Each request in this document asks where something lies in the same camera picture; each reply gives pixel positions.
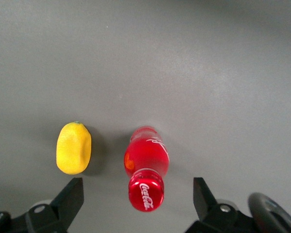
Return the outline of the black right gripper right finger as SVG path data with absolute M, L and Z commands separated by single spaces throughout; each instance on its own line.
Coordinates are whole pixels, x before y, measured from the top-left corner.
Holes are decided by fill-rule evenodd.
M 194 178 L 193 202 L 199 220 L 186 233 L 233 233 L 237 211 L 227 203 L 218 203 L 205 180 Z

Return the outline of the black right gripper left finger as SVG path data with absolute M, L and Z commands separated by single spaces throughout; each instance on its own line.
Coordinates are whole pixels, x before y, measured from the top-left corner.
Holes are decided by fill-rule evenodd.
M 25 214 L 28 232 L 66 233 L 83 202 L 83 180 L 73 178 L 49 204 L 36 205 Z

